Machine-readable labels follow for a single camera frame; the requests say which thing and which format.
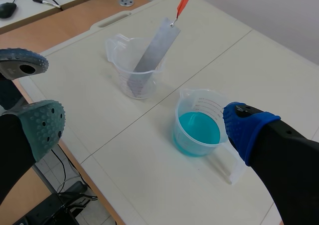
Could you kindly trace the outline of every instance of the plastic measuring cup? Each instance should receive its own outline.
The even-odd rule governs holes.
[[[223,146],[228,153],[235,159],[231,174],[228,176],[230,183],[235,183],[245,169],[245,164],[238,155],[237,151],[228,141],[223,119],[224,107],[228,104],[228,99],[215,91],[209,89],[183,89],[180,91],[180,99],[175,110],[174,142],[177,148],[184,154],[192,157],[202,157],[212,152],[218,146]],[[196,123],[195,116],[186,116],[187,114],[201,115]],[[188,118],[194,123],[193,127],[185,130],[181,121]],[[214,141],[214,143],[204,143],[202,141]]]
[[[135,99],[150,97],[159,83],[159,76],[164,69],[165,57],[155,70],[133,72],[144,54],[151,38],[126,38],[116,34],[106,40],[106,54],[118,73],[121,91]]]

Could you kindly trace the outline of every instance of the cup handle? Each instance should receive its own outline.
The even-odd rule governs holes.
[[[122,34],[116,34],[112,38],[108,38],[105,41],[105,50],[106,50],[106,57],[109,62],[114,63],[112,60],[112,53],[115,49],[115,47],[118,45],[118,42],[122,44],[127,44],[130,41],[129,38],[125,37]]]
[[[181,98],[186,98],[187,96],[191,95],[193,91],[193,89],[181,89],[179,95]]]
[[[245,162],[239,156],[238,152],[232,147],[230,142],[225,143],[224,148],[237,160],[228,178],[231,185],[233,185],[239,180],[239,178],[245,172],[246,165]]]

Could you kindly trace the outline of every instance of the floor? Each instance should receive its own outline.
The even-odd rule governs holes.
[[[79,174],[77,173],[75,168],[73,168],[69,164],[65,154],[62,152],[60,147],[54,147],[53,151],[64,164],[66,179],[70,179],[65,183],[63,189],[64,191],[76,181],[80,181],[81,178],[78,177]],[[47,155],[45,155],[43,159],[36,163],[36,166],[44,174],[46,179],[48,179],[55,190],[60,190],[62,188],[62,186],[60,185],[64,181],[63,167],[60,161],[51,151]],[[90,189],[89,191],[87,191],[87,194],[94,196],[94,193]],[[81,212],[81,214],[76,217],[76,219],[80,225],[115,225],[113,218],[106,211],[99,200],[91,201]]]

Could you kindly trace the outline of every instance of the white wall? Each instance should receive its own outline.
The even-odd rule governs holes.
[[[319,64],[319,0],[206,0]]]

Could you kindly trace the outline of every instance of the orange tab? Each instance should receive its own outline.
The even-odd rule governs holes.
[[[187,2],[189,0],[181,0],[178,7],[177,7],[177,16],[176,18],[178,18],[178,16],[181,14],[181,12],[183,11],[183,9],[185,8]]]

